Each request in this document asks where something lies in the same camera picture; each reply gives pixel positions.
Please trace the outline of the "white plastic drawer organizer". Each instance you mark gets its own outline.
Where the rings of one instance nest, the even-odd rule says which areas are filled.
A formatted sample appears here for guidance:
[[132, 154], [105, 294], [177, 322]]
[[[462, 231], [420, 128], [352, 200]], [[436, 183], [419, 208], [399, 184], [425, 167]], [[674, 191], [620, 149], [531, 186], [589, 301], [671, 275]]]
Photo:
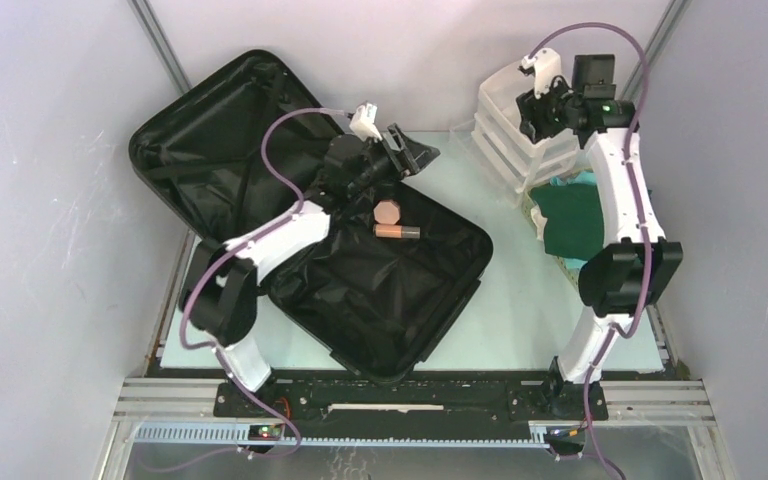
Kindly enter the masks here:
[[568, 131], [538, 143], [520, 132], [516, 98], [532, 86], [517, 61], [504, 66], [479, 85], [473, 117], [449, 131], [449, 140], [478, 167], [495, 197], [512, 208], [529, 188], [572, 171], [579, 155]]

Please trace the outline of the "pink brown small box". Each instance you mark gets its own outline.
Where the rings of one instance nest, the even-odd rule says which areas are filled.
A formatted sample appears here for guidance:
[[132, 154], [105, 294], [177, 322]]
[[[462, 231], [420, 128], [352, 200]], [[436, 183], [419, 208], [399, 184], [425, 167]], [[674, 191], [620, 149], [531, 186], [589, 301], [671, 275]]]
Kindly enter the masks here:
[[373, 216], [378, 224], [395, 225], [400, 221], [401, 209], [393, 200], [382, 200], [374, 207]]

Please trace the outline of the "orange grey cylindrical tube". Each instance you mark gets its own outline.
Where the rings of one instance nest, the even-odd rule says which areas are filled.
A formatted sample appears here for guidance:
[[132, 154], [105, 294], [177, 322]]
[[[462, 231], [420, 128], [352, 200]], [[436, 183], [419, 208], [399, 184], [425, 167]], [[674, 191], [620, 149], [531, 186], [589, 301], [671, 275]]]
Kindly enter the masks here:
[[376, 224], [373, 227], [373, 233], [379, 238], [410, 240], [421, 238], [421, 229], [412, 226]]

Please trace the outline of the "black ribbed hard-shell suitcase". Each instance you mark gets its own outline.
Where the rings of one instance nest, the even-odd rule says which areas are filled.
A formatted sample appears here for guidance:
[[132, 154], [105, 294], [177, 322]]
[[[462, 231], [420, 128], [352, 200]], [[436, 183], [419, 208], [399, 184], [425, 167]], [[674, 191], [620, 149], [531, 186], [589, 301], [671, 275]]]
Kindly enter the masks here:
[[[137, 176], [200, 241], [226, 241], [303, 197], [329, 143], [344, 134], [282, 60], [251, 50], [148, 120], [129, 155]], [[382, 200], [397, 202], [395, 225], [419, 227], [421, 238], [376, 237], [373, 209]], [[455, 322], [492, 255], [483, 229], [403, 179], [337, 212], [326, 239], [269, 274], [259, 297], [345, 368], [398, 381]]]

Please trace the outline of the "turquoise t-shirt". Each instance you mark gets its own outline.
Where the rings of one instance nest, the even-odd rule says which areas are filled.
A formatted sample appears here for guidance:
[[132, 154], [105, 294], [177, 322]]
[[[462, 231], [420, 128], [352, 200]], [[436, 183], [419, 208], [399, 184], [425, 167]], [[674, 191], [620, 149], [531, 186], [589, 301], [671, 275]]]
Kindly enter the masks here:
[[596, 186], [597, 179], [592, 171], [580, 171], [574, 175], [568, 176], [554, 176], [549, 180], [549, 184], [553, 187], [562, 187], [567, 185], [589, 185]]

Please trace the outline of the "white garment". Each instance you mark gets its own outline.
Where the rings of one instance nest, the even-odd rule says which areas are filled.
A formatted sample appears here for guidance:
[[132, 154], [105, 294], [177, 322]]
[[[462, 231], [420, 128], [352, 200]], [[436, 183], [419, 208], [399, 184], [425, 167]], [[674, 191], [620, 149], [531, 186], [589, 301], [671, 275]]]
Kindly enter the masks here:
[[534, 206], [530, 209], [529, 217], [535, 228], [537, 240], [543, 242], [547, 219], [542, 215], [542, 212], [538, 206]]

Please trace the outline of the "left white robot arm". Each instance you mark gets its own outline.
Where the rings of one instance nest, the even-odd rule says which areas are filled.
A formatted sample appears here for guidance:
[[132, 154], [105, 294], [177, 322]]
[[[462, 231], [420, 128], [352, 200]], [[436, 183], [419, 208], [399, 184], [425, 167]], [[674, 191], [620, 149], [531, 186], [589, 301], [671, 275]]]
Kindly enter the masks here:
[[197, 244], [179, 297], [181, 324], [207, 335], [207, 346], [240, 387], [238, 404], [250, 415], [264, 416], [276, 403], [276, 390], [267, 383], [272, 368], [251, 333], [263, 280], [325, 240], [333, 216], [360, 195], [419, 174], [439, 155], [438, 148], [412, 139], [396, 124], [380, 139], [337, 136], [302, 200], [244, 235]]

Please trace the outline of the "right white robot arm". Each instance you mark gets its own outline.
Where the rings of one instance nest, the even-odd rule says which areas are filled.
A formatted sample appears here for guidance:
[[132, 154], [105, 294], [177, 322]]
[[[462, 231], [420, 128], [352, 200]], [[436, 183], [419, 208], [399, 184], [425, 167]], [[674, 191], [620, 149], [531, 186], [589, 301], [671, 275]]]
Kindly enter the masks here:
[[614, 63], [611, 54], [580, 55], [566, 79], [560, 55], [543, 47], [519, 66], [533, 79], [517, 99], [521, 132], [536, 142], [564, 132], [577, 138], [603, 218], [603, 246], [579, 272], [581, 316], [534, 400], [563, 420], [589, 418], [612, 347], [636, 334], [643, 312], [683, 260], [681, 244], [667, 240], [652, 207], [640, 162], [639, 113], [633, 102], [616, 99]]

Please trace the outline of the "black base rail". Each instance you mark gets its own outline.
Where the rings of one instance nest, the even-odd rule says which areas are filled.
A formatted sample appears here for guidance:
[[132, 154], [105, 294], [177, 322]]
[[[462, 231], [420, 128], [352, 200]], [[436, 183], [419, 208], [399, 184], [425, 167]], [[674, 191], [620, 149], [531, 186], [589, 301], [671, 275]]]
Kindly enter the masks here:
[[279, 370], [256, 395], [219, 385], [217, 418], [267, 420], [283, 414], [307, 437], [529, 439], [546, 425], [573, 437], [587, 418], [608, 417], [601, 385], [562, 386], [546, 371], [413, 372], [375, 383], [336, 370]]

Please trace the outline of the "aluminium frame rail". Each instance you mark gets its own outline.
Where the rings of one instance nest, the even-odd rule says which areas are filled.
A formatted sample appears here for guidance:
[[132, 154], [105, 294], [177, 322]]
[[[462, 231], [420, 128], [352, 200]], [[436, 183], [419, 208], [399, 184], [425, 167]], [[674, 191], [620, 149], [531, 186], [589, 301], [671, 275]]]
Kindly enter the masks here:
[[[213, 420], [219, 379], [128, 378], [115, 421]], [[608, 421], [616, 426], [714, 426], [715, 415], [700, 381], [602, 381]]]

